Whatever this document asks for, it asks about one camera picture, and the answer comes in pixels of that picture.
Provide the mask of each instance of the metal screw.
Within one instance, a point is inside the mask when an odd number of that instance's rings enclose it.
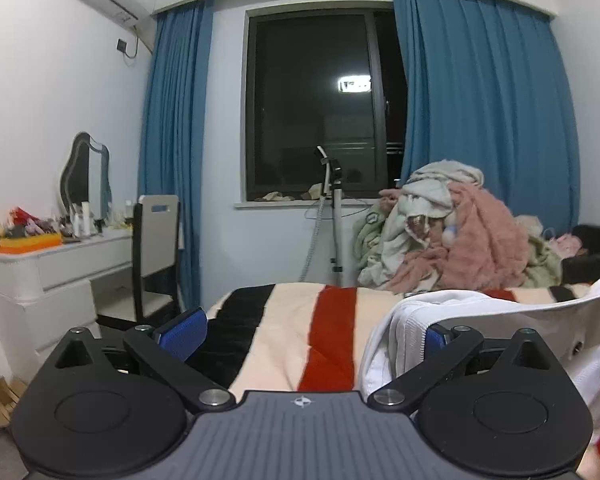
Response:
[[[198,398],[202,404],[207,406],[222,406],[229,402],[231,394],[226,390],[211,388],[202,392]]]
[[[383,406],[395,406],[404,402],[404,395],[398,390],[392,388],[384,388],[374,393],[374,400]]]

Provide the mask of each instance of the gray ribbed panel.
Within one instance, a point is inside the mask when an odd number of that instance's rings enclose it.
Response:
[[[368,409],[356,392],[251,392],[198,418],[180,447],[133,480],[475,480],[427,447],[406,416]]]

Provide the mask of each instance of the blue curtain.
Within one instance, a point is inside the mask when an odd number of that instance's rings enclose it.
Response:
[[[408,85],[402,181],[442,158],[480,168],[515,215],[578,219],[573,102],[549,18],[505,0],[394,0]]]
[[[139,193],[180,199],[185,308],[200,304],[200,181],[213,12],[213,0],[201,0],[158,16],[140,142]]]

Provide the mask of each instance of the striped bedspread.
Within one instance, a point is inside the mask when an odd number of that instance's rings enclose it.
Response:
[[[579,298],[588,285],[485,290],[494,298],[543,304]],[[205,342],[187,363],[237,399],[245,390],[351,390],[373,327],[402,298],[315,283],[239,288],[207,313]],[[600,480],[600,441],[578,470]]]

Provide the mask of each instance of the black circular disc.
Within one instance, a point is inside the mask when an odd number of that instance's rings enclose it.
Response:
[[[589,444],[589,410],[572,384],[560,387],[538,371],[487,372],[440,384],[418,410],[422,435],[450,462],[488,477],[575,468]]]
[[[184,432],[180,398],[154,380],[79,368],[70,379],[31,391],[16,407],[14,440],[25,462],[41,472],[56,478],[122,476],[156,462]]]

